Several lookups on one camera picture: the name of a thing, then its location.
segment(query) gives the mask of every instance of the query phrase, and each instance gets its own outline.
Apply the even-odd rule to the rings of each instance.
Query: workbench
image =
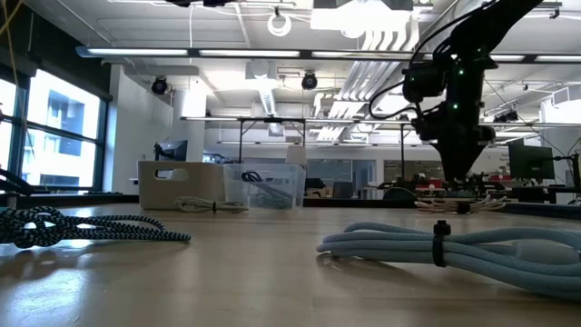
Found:
[[[191,243],[62,241],[0,247],[0,326],[573,326],[578,304],[454,268],[319,255],[323,236],[378,222],[453,233],[577,221],[412,209],[305,208],[242,214],[142,212],[137,204],[66,214],[147,214]]]

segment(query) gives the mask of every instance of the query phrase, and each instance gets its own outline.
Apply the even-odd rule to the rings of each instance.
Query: braided rope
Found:
[[[148,223],[155,228],[118,223],[132,221]],[[25,228],[34,223],[36,228]],[[79,228],[80,224],[93,229]],[[52,246],[62,240],[143,240],[188,242],[186,233],[166,231],[162,223],[141,215],[106,215],[80,218],[66,216],[53,207],[38,206],[29,210],[4,209],[0,212],[0,243],[14,243],[21,249],[32,246]]]

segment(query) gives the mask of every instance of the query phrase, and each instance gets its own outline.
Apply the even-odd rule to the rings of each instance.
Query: monitor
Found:
[[[177,142],[167,142],[160,143],[161,151],[158,155],[155,155],[155,160],[160,161],[181,161],[186,160],[186,154],[188,153],[188,141],[177,141]]]
[[[511,144],[508,157],[512,178],[555,179],[552,148]]]

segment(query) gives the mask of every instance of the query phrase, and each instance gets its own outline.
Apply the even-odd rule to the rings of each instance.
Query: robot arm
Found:
[[[410,63],[403,92],[414,104],[424,97],[446,101],[412,121],[422,141],[439,151],[448,182],[463,182],[495,131],[479,126],[484,72],[497,68],[490,53],[510,28],[542,0],[499,0],[484,4],[458,24],[434,51],[430,63]]]

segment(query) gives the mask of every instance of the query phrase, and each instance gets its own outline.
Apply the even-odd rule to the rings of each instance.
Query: plastic container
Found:
[[[302,207],[306,172],[296,164],[225,164],[226,201],[249,208],[292,210]]]

